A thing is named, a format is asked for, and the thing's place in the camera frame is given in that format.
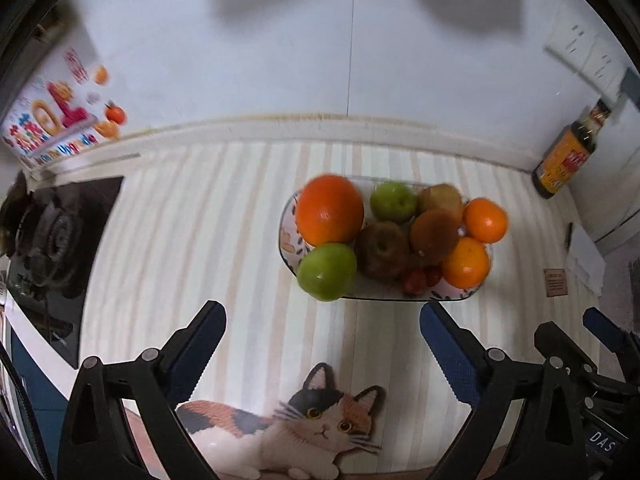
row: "black stovetop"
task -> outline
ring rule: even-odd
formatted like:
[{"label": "black stovetop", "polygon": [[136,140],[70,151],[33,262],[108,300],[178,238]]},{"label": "black stovetop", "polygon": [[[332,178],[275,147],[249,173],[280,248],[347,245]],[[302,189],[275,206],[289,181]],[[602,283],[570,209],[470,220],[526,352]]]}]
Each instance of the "black stovetop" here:
[{"label": "black stovetop", "polygon": [[[27,240],[26,248],[20,250],[18,242],[17,251],[11,257],[9,292],[34,327],[73,368],[78,368],[82,311],[89,276],[121,183],[122,177],[105,178],[34,192],[32,218],[25,214],[17,236]],[[52,234],[48,238],[40,236],[40,241],[48,242],[49,246],[56,242],[63,247],[72,245],[73,250],[67,253],[63,265],[56,260],[55,250],[54,256],[43,264],[41,251],[34,250],[36,243],[30,241],[38,238],[38,234],[33,234],[34,226],[43,216],[50,214],[52,208],[61,218],[58,223],[62,223],[62,216],[66,215],[75,225],[72,235],[56,234],[51,228]],[[58,266],[61,270],[50,272],[51,266]],[[43,279],[43,274],[47,273],[51,279]]]}]

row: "green apple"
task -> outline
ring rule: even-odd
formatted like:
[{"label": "green apple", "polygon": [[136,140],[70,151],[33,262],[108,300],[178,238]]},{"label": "green apple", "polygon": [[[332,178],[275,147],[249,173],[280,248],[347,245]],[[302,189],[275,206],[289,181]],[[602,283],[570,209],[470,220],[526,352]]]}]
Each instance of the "green apple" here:
[{"label": "green apple", "polygon": [[323,244],[300,262],[298,285],[316,300],[335,301],[347,293],[356,265],[356,255],[349,246]]},{"label": "green apple", "polygon": [[402,224],[415,214],[417,198],[408,186],[391,180],[376,186],[369,205],[378,220]]}]

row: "bottle label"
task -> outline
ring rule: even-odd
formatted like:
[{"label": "bottle label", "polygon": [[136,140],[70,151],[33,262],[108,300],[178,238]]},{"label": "bottle label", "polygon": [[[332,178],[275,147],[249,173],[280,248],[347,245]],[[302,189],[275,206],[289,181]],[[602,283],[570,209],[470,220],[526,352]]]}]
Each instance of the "bottle label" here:
[{"label": "bottle label", "polygon": [[549,193],[555,194],[578,171],[591,153],[581,145],[570,128],[564,133],[551,153],[538,166],[536,176]]}]

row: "colorful poster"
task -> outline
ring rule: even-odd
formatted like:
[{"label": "colorful poster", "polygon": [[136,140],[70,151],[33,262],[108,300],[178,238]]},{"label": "colorful poster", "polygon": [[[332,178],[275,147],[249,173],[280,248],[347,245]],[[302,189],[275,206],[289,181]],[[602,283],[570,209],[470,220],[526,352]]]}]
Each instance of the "colorful poster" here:
[{"label": "colorful poster", "polygon": [[86,34],[66,38],[28,80],[2,121],[2,140],[29,169],[120,137],[123,108]]}]

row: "sauce bottle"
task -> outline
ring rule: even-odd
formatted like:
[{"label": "sauce bottle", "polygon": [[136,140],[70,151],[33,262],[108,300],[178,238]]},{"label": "sauce bottle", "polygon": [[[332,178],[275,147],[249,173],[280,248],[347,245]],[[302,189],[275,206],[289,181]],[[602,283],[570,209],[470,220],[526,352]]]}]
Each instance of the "sauce bottle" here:
[{"label": "sauce bottle", "polygon": [[567,126],[546,157],[531,173],[533,186],[542,198],[551,198],[596,150],[596,136],[610,108],[600,99],[582,120]]}]

